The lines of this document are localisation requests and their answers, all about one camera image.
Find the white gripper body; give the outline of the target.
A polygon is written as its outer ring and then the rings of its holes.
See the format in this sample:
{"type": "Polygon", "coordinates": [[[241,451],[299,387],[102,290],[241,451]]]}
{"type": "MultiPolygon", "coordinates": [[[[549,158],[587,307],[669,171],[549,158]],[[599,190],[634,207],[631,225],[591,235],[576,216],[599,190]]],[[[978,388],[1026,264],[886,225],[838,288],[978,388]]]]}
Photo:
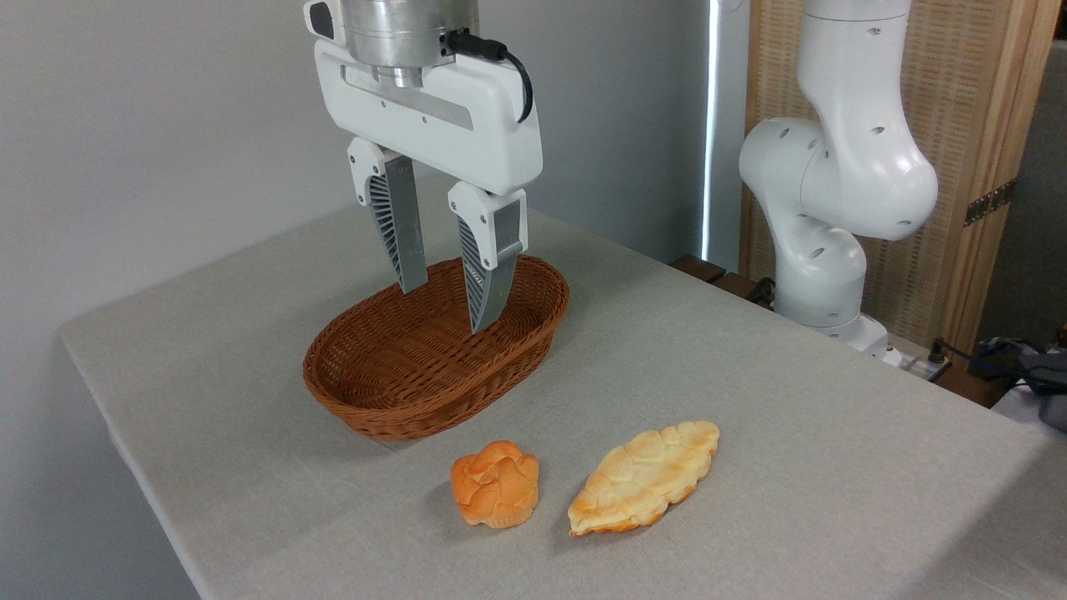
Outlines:
{"type": "Polygon", "coordinates": [[[328,113],[347,132],[496,195],[544,168],[536,111],[517,121],[523,85],[510,64],[460,56],[424,69],[423,86],[397,88],[324,40],[315,62],[328,113]]]}

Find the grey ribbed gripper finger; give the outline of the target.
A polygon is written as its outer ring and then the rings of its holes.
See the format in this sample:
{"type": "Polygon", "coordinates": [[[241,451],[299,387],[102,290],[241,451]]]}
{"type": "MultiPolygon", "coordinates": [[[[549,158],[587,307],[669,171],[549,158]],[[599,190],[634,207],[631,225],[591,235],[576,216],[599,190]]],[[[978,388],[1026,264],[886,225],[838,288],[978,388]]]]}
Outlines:
{"type": "Polygon", "coordinates": [[[359,205],[371,209],[399,286],[405,295],[420,288],[429,277],[413,161],[361,137],[348,156],[359,205]]]}
{"type": "Polygon", "coordinates": [[[528,248],[526,192],[493,195],[457,181],[448,201],[458,219],[469,331],[478,334],[499,319],[517,270],[517,255],[528,248]]]}

